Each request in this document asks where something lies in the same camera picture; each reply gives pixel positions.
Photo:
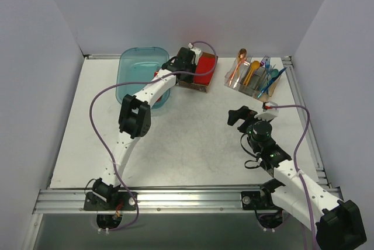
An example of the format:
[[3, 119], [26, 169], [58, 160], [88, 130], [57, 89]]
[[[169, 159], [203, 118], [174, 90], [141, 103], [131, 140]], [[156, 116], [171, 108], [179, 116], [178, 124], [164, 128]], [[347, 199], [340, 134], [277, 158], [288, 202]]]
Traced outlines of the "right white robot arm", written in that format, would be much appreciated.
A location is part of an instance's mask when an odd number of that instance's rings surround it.
[[359, 207], [343, 201], [312, 180], [272, 138], [272, 125], [281, 105], [265, 102], [258, 113], [246, 106], [229, 110], [229, 126], [239, 120], [239, 132], [247, 138], [257, 167], [271, 180], [261, 186], [260, 204], [286, 211], [311, 231], [313, 245], [320, 249], [356, 249], [367, 241]]

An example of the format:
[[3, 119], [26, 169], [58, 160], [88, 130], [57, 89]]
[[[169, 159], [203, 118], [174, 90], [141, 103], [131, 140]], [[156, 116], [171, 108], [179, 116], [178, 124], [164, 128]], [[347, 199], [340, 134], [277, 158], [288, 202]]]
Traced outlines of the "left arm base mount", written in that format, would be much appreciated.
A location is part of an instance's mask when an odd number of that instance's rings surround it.
[[135, 203], [128, 192], [121, 190], [112, 199], [106, 199], [94, 192], [85, 195], [85, 211], [135, 211]]

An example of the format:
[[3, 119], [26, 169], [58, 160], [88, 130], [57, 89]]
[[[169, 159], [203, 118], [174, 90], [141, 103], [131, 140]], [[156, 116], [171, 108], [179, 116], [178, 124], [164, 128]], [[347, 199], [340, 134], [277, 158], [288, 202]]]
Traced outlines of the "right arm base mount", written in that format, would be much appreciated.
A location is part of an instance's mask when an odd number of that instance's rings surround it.
[[270, 195], [264, 193], [262, 190], [245, 190], [240, 193], [241, 196], [241, 206], [243, 210], [246, 211], [265, 211], [272, 210], [278, 211], [282, 210], [273, 204]]

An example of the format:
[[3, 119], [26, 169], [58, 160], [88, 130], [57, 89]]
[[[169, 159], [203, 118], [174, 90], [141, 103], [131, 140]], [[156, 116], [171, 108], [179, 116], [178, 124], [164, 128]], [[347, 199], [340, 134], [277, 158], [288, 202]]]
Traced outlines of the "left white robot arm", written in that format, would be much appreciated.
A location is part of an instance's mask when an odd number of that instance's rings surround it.
[[119, 112], [119, 135], [114, 149], [110, 149], [100, 136], [93, 120], [93, 107], [102, 94], [113, 89], [108, 87], [97, 94], [90, 104], [89, 119], [94, 132], [109, 153], [109, 164], [103, 175], [93, 183], [92, 193], [105, 210], [115, 208], [120, 202], [120, 188], [124, 168], [137, 142], [144, 137], [151, 127], [151, 108], [164, 93], [176, 85], [182, 78], [194, 77], [196, 59], [194, 44], [182, 47], [175, 57], [163, 63], [161, 69], [150, 82], [138, 82], [142, 88], [133, 95], [125, 95]]

